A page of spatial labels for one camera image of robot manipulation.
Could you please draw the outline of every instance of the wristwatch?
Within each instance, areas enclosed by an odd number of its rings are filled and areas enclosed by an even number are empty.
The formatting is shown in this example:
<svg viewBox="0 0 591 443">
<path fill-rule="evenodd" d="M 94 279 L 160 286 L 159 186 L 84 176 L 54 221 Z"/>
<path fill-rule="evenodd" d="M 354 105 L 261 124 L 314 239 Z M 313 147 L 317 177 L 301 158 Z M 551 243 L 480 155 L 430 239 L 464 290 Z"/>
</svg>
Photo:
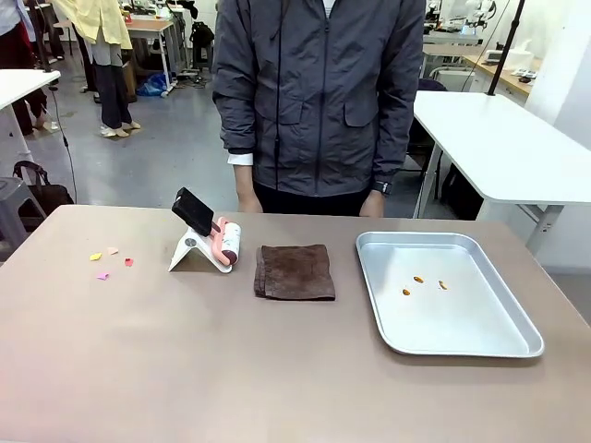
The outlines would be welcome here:
<svg viewBox="0 0 591 443">
<path fill-rule="evenodd" d="M 371 189 L 374 191 L 380 191 L 384 196 L 389 196 L 392 193 L 392 184 L 386 182 L 373 182 Z"/>
</svg>

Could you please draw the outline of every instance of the silver tray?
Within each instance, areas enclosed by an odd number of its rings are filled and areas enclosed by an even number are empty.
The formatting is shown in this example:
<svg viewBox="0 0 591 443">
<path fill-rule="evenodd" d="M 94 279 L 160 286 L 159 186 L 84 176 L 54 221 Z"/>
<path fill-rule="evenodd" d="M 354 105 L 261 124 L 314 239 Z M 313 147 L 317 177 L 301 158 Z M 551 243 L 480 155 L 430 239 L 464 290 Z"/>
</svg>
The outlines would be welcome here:
<svg viewBox="0 0 591 443">
<path fill-rule="evenodd" d="M 475 240 L 362 233 L 356 246 L 378 329 L 395 351 L 504 358 L 544 352 L 536 327 Z"/>
</svg>

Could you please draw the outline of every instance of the jacket pocket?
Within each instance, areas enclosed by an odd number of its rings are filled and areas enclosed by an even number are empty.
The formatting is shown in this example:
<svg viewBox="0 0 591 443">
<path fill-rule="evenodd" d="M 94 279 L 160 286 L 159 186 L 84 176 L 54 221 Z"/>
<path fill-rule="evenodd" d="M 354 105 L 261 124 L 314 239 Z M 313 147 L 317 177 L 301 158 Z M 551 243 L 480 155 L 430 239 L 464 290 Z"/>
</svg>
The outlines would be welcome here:
<svg viewBox="0 0 591 443">
<path fill-rule="evenodd" d="M 292 169 L 300 163 L 301 128 L 303 101 L 282 95 L 277 113 L 275 94 L 257 94 L 255 96 L 257 148 L 255 159 L 262 166 L 275 166 L 275 134 L 277 116 L 279 116 L 279 134 L 281 150 L 278 165 L 280 169 Z"/>
<path fill-rule="evenodd" d="M 371 176 L 379 134 L 378 111 L 378 98 L 374 93 L 344 104 L 345 137 L 340 159 L 345 176 L 361 181 Z"/>
</svg>

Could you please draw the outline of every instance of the yellow shirt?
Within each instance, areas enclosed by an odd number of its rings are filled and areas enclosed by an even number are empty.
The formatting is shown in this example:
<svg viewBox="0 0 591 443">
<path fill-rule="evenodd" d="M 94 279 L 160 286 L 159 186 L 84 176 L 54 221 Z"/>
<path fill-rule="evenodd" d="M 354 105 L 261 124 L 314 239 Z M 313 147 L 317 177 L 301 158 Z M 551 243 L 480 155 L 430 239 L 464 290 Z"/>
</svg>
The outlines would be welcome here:
<svg viewBox="0 0 591 443">
<path fill-rule="evenodd" d="M 99 28 L 102 28 L 107 43 L 131 49 L 129 33 L 117 0 L 53 0 L 53 3 L 64 11 L 85 40 L 96 42 Z"/>
</svg>

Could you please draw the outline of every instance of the black cable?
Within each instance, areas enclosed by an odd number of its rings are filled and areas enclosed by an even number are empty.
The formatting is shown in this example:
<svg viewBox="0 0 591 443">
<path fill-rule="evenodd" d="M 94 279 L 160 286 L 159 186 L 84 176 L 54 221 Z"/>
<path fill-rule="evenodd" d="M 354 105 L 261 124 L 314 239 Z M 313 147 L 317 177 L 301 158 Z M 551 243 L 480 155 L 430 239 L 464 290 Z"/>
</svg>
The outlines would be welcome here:
<svg viewBox="0 0 591 443">
<path fill-rule="evenodd" d="M 76 176 L 74 175 L 74 163 L 72 162 L 72 153 L 70 152 L 70 147 L 67 143 L 66 134 L 64 134 L 64 128 L 62 127 L 62 122 L 59 119 L 59 109 L 57 108 L 57 99 L 55 97 L 55 92 L 54 92 L 55 90 L 57 90 L 57 88 L 54 86 L 50 86 L 49 90 L 52 92 L 52 96 L 54 96 L 55 118 L 57 118 L 57 124 L 59 125 L 59 130 L 61 131 L 62 139 L 64 140 L 64 146 L 66 147 L 67 157 L 70 160 L 70 170 L 72 171 L 72 184 L 74 185 L 74 203 L 78 203 L 78 189 L 76 187 Z"/>
<path fill-rule="evenodd" d="M 462 86 L 462 90 L 460 92 L 464 92 L 465 89 L 465 85 L 468 84 L 468 80 L 470 79 L 470 77 L 472 76 L 472 74 L 474 73 L 474 71 L 476 70 L 476 66 L 478 65 L 478 63 L 480 62 L 480 59 L 482 58 L 482 56 L 484 55 L 484 53 L 487 51 L 488 45 L 490 44 L 490 41 L 492 40 L 492 38 L 495 35 L 495 32 L 497 31 L 497 28 L 499 27 L 499 24 L 501 23 L 502 18 L 505 16 L 505 12 L 507 11 L 507 7 L 509 6 L 509 4 L 511 3 L 511 0 L 507 0 L 507 3 L 505 5 L 505 8 L 502 10 L 501 12 L 501 16 L 499 17 L 499 20 L 497 21 L 497 24 L 495 25 L 495 29 L 492 30 L 492 32 L 490 33 L 490 37 L 488 37 L 488 41 L 487 44 L 485 44 L 482 48 L 482 52 L 480 53 L 480 55 L 478 56 L 478 59 L 476 60 L 476 62 L 474 63 L 474 65 L 472 66 L 472 69 L 470 70 L 470 73 L 468 74 L 468 76 L 465 78 L 465 82 L 464 85 Z"/>
</svg>

